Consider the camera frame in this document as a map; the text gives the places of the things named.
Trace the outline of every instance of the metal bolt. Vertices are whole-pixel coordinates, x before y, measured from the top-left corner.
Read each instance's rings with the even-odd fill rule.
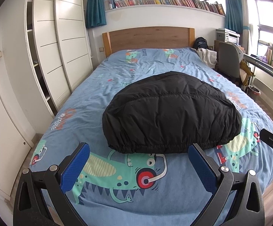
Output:
[[[254,170],[249,170],[249,174],[250,174],[251,176],[255,176],[255,175],[256,175],[256,172],[255,172]]]
[[[23,174],[27,174],[29,172],[29,169],[28,168],[25,168],[24,170],[23,170]]]
[[[228,172],[228,171],[229,171],[229,168],[226,167],[226,166],[222,166],[222,167],[221,167],[221,171],[222,171],[222,172]]]
[[[50,171],[56,171],[57,170],[57,166],[56,165],[52,165],[50,166]]]

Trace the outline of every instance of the bed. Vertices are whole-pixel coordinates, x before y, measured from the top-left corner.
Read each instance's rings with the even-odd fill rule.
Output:
[[[59,164],[80,142],[89,144],[90,157],[66,193],[88,225],[190,225],[210,199],[188,154],[120,154],[108,147],[103,134],[102,114],[118,91],[168,71],[184,72],[219,88],[242,115],[241,133],[205,153],[234,172],[255,170],[262,192],[272,182],[273,150],[260,141],[259,132],[273,132],[273,122],[240,88],[200,60],[188,47],[194,40],[194,29],[180,27],[103,34],[106,60],[76,88],[36,147],[32,171]],[[142,183],[153,176],[160,179]],[[225,219],[233,196],[216,225]],[[44,198],[53,208],[45,193]]]

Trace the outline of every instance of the teal curtain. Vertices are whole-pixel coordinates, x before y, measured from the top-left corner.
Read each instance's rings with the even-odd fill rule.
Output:
[[[243,33],[243,10],[242,0],[225,0],[226,16],[225,28],[235,31],[238,34]]]
[[[104,0],[87,0],[86,27],[106,25]]]

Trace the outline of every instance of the blue duvet cover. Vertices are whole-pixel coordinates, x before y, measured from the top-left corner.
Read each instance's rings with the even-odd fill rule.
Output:
[[[125,86],[167,71],[184,72],[223,91],[242,115],[241,133],[229,144],[205,150],[234,172],[257,172],[262,192],[273,179],[273,150],[259,139],[273,122],[241,89],[201,62],[189,48],[124,50],[112,54],[71,95],[39,142],[32,171],[60,164],[80,142],[90,157],[66,195],[92,225],[190,225],[211,197],[188,154],[120,154],[110,149],[102,114]],[[155,182],[144,179],[166,174]],[[45,194],[47,203],[52,206]],[[232,203],[229,197],[220,224]]]

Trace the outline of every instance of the window sill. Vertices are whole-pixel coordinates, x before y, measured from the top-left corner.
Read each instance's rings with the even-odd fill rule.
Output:
[[[214,12],[211,12],[211,11],[207,11],[207,10],[203,10],[203,9],[199,9],[199,8],[185,7],[185,6],[175,6],[175,5],[164,5],[164,4],[145,4],[145,5],[134,5],[134,6],[127,6],[127,7],[119,7],[119,8],[114,8],[114,9],[107,10],[106,13],[109,13],[111,11],[118,11],[118,10],[121,10],[121,9],[132,8],[132,7],[157,7],[157,6],[160,6],[160,7],[176,7],[176,8],[182,8],[182,9],[194,9],[194,10],[200,10],[202,12],[218,15],[218,16],[221,16],[221,17],[225,17],[224,15],[214,13]]]

